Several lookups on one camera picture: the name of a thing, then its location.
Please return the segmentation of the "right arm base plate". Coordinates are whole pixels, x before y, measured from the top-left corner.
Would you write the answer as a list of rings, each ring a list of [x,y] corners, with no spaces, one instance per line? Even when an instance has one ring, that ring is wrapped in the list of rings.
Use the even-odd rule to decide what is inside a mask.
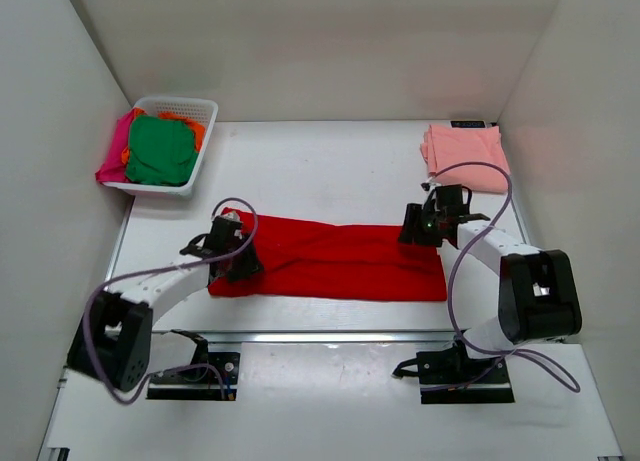
[[[472,359],[460,341],[444,350],[417,352],[400,362],[392,376],[417,378],[422,405],[515,402],[506,362],[500,357]]]

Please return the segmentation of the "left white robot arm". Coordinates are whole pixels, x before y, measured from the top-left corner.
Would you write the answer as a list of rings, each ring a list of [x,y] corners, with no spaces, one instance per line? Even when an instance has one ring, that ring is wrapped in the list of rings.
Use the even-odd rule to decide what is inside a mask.
[[[154,325],[190,295],[224,279],[245,280],[262,271],[253,239],[256,215],[213,218],[209,232],[193,238],[166,267],[133,273],[137,284],[96,289],[87,302],[66,365],[103,383],[115,397],[140,389],[152,376],[181,373],[197,379],[211,366],[205,339],[182,329],[155,334]]]

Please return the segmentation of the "red t shirt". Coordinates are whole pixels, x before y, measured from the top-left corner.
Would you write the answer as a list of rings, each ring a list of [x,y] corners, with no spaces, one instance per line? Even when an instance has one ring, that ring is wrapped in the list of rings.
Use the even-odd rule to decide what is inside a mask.
[[[208,286],[213,297],[251,295],[377,302],[444,302],[437,249],[398,241],[394,225],[333,225],[238,212],[264,270],[246,280]]]

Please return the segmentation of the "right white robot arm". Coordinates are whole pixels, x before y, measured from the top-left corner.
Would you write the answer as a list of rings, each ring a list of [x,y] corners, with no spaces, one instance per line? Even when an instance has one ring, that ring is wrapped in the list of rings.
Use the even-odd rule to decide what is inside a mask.
[[[447,304],[456,341],[462,347],[448,357],[449,372],[471,381],[484,369],[484,359],[515,354],[530,341],[553,340],[579,333],[583,319],[568,255],[542,250],[503,230],[482,213],[471,211],[472,192],[463,185],[438,186],[422,204],[409,203],[398,241],[459,250],[451,271],[467,255],[499,278],[497,315],[463,331],[455,320],[454,279],[448,282]]]

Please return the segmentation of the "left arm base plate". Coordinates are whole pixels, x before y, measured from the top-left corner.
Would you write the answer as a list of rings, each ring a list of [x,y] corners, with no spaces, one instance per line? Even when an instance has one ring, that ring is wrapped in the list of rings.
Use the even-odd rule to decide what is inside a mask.
[[[241,363],[239,343],[210,343],[206,356],[196,363],[214,366],[220,377],[209,368],[155,375],[147,385],[146,399],[154,401],[234,402],[238,397]]]

